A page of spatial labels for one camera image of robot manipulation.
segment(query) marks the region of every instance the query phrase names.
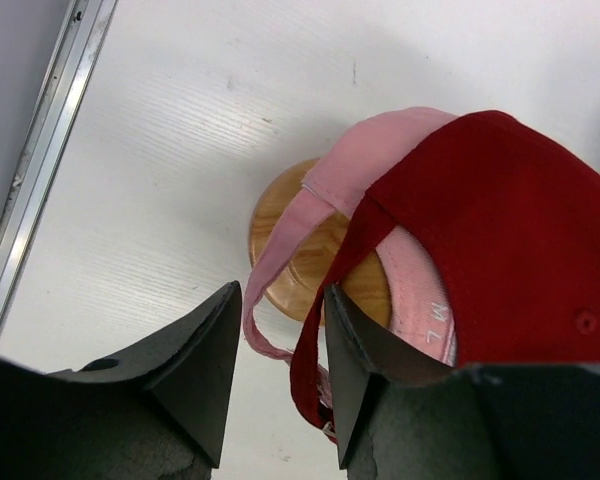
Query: baseball cap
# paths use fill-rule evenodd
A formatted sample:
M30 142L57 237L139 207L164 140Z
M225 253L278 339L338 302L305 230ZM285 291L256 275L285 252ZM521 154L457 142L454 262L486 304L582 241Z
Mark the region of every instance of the baseball cap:
M473 113L420 142L353 214L291 362L292 397L311 424L333 422L315 388L324 286L398 225L442 277L456 366L600 362L600 176L507 114Z
M431 132L455 118L449 113L425 107L382 113L347 130L307 173L303 188L274 226L247 282L243 330L255 351L287 363L291 361L292 352L275 347L260 332L253 310L302 242L333 213L341 212L350 217L365 190L374 181ZM387 232L374 248L389 284L391 331L424 353L452 363L453 320L431 258L419 242L400 226ZM445 319L445 322L438 321L436 325L436 334L444 340L435 345L422 341L421 319L432 315ZM316 372L321 400L330 407L328 373L319 366Z

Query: aluminum strip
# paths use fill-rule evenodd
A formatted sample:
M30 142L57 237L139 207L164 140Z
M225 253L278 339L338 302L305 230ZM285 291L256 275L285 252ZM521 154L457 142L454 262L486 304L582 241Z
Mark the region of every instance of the aluminum strip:
M67 16L47 85L23 149L16 174L19 187L12 209L5 210L0 237L0 325L7 312L35 229L71 133L117 0L78 0Z

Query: cap eyelet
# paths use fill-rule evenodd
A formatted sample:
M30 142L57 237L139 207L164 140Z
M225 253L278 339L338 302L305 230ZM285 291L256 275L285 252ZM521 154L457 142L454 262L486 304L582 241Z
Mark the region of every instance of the cap eyelet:
M584 310L576 316L576 328L583 335L591 335L598 328L598 319L590 311Z

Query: pink baseball cap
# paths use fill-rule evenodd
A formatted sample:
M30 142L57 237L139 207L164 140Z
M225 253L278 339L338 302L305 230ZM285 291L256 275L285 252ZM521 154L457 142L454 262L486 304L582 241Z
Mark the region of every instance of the pink baseball cap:
M243 330L249 345L290 363L292 352L273 346L254 321L253 309L315 228L339 211L351 218L365 191L429 134L455 115L426 107L387 112L349 130L307 173L253 267L244 294ZM376 248L391 293L390 330L423 353L453 363L453 318L440 276L420 243L398 226ZM331 407L328 373L320 367L319 391Z

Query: red baseball cap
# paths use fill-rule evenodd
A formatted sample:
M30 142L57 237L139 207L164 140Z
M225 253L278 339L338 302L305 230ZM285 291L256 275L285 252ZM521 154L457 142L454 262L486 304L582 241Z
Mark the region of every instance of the red baseball cap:
M509 115L473 113L424 139L354 212L291 363L291 393L311 424L333 421L316 390L324 286L396 226L442 277L456 366L600 362L600 176Z

